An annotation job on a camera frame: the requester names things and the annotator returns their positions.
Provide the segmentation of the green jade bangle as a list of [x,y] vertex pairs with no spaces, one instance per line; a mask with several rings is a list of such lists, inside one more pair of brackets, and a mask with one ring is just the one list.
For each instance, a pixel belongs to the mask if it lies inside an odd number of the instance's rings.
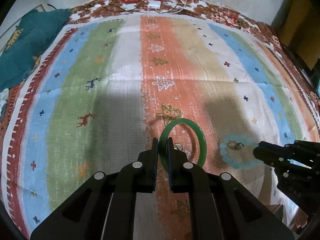
[[164,170],[168,173],[168,168],[169,168],[169,157],[168,154],[165,152],[165,146],[166,146],[166,141],[169,138],[169,134],[171,132],[171,130],[176,126],[176,125],[186,125],[189,128],[191,128],[198,139],[199,142],[199,147],[200,147],[200,152],[199,152],[199,158],[197,161],[197,165],[200,167],[204,166],[204,163],[206,161],[206,157],[207,157],[207,143],[206,143],[206,139],[204,136],[204,133],[202,131],[202,129],[200,128],[200,126],[198,124],[196,124],[194,121],[190,120],[190,119],[186,119],[186,118],[180,118],[180,119],[176,119],[174,121],[172,121],[171,123],[169,123],[162,131],[160,138],[159,138],[159,146],[158,146],[158,150],[159,150],[159,155],[160,155],[160,160],[162,163],[162,166],[164,168]]

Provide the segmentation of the colourful striped mat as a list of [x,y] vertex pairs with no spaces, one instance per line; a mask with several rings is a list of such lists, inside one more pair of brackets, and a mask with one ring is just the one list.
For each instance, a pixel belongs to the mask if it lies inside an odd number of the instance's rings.
[[311,140],[310,113],[273,46],[188,16],[131,14],[65,26],[48,71],[25,81],[2,155],[3,204],[24,237],[94,172],[118,172],[179,118],[207,142],[204,169],[263,204],[298,207],[253,148]]

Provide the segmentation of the white grey cloth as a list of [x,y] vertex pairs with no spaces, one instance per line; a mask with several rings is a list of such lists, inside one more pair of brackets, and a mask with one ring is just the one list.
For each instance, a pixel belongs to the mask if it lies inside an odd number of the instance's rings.
[[0,104],[0,122],[3,121],[5,112],[7,110],[7,105],[8,105],[8,97],[9,97],[9,89],[6,88],[1,92],[1,104]]

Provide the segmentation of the teal quilted blanket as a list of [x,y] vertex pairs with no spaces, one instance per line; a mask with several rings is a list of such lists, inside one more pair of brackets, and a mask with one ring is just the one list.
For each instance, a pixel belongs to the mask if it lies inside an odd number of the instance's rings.
[[69,9],[25,14],[1,54],[1,90],[20,84],[68,22]]

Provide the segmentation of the brown floral bedsheet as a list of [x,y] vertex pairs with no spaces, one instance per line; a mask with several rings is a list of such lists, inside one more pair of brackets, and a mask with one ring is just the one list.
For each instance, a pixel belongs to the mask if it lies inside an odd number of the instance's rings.
[[[152,0],[93,0],[83,5],[70,10],[68,24],[87,23],[95,18],[102,19],[111,16],[122,14],[132,14],[149,12],[147,3]],[[190,16],[202,20],[209,20],[218,24],[223,24],[231,28],[237,28],[248,34],[251,34],[258,41],[267,45],[273,46],[272,53],[282,64],[282,68],[287,72],[290,81],[293,82],[296,90],[299,92],[299,97],[304,103],[304,107],[310,112],[306,123],[310,124],[308,131],[312,141],[319,141],[319,97],[315,94],[310,85],[303,80],[302,75],[298,72],[298,65],[294,63],[284,48],[280,45],[280,41],[271,27],[263,22],[256,22],[247,18],[243,14],[218,5],[213,5],[202,0],[155,0],[165,3],[168,14],[177,13],[179,15]],[[48,71],[49,64],[58,51],[62,49],[62,44],[58,44],[54,49],[51,49],[48,56],[42,60],[41,56],[37,59],[36,64],[31,71],[39,70],[40,74]],[[16,107],[16,102],[22,96],[22,88],[25,81],[9,89],[9,101],[3,121],[1,122],[1,155],[4,154],[4,149],[9,147],[9,144],[4,141],[6,136],[13,137],[13,133],[8,131],[8,126],[13,122],[12,113]]]

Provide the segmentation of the white charger adapter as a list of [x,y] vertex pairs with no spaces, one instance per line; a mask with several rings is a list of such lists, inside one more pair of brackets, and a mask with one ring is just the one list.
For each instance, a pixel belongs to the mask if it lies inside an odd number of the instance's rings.
[[161,7],[161,1],[152,0],[148,3],[148,8],[159,9]]

